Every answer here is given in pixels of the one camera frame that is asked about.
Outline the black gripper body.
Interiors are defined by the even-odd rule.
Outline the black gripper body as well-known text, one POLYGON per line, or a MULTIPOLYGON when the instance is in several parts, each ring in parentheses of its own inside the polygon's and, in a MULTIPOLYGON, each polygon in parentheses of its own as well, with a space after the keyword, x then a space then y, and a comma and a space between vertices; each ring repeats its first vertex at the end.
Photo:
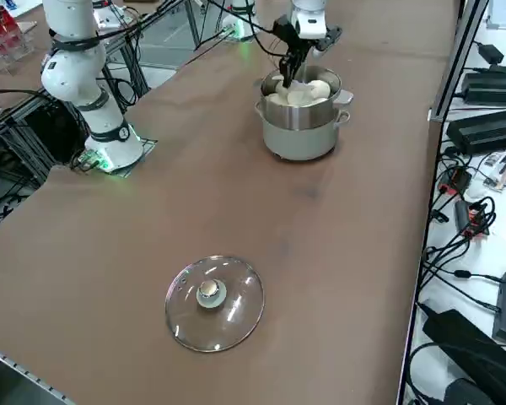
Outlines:
POLYGON ((287 56, 307 56, 310 51, 319 56, 339 41, 342 28, 338 25, 327 26, 326 33, 320 39, 302 39, 288 17, 283 15, 274 21, 272 33, 287 45, 287 56))

